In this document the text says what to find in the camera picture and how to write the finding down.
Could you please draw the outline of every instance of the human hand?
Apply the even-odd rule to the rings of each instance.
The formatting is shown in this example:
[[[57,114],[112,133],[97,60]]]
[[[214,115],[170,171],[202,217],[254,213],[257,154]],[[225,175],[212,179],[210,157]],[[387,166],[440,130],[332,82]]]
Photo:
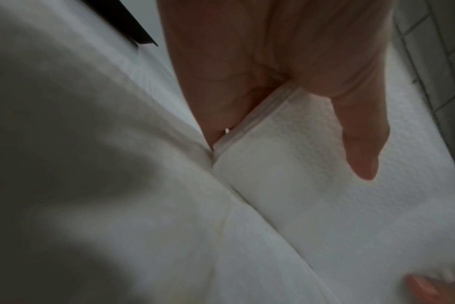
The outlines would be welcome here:
[[[455,304],[455,282],[451,284],[420,276],[406,277],[407,287],[422,304]]]
[[[183,94],[212,146],[287,80],[331,98],[347,162],[371,180],[389,136],[393,0],[158,0]]]

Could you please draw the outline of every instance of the white cloth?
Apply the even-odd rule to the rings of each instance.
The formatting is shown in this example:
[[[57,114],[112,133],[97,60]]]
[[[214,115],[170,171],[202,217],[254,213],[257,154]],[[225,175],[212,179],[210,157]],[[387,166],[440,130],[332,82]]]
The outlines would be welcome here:
[[[393,49],[391,136],[373,182],[355,177],[328,100],[293,84],[214,147],[214,169],[344,304],[406,303],[407,273],[455,266],[455,164]]]

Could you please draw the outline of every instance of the black object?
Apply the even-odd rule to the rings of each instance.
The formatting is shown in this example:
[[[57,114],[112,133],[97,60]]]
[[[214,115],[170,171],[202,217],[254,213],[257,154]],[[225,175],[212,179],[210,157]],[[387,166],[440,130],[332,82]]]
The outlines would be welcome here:
[[[120,0],[81,0],[124,37],[139,44],[158,44],[149,36]]]

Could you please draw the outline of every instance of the tile floor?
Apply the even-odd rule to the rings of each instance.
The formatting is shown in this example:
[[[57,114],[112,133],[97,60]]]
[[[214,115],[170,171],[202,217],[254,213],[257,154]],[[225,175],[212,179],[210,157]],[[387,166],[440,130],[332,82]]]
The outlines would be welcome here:
[[[455,0],[398,0],[393,44],[455,160]]]

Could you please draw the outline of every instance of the finger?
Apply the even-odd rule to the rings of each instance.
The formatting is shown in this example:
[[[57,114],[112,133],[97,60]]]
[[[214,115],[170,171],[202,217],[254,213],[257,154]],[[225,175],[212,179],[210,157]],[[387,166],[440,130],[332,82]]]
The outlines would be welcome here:
[[[422,304],[455,304],[455,283],[447,284],[422,276],[408,275],[406,284]]]
[[[331,99],[342,126],[347,162],[354,173],[365,180],[375,178],[378,157],[390,132],[384,57],[384,52],[379,53],[358,75],[357,84]]]

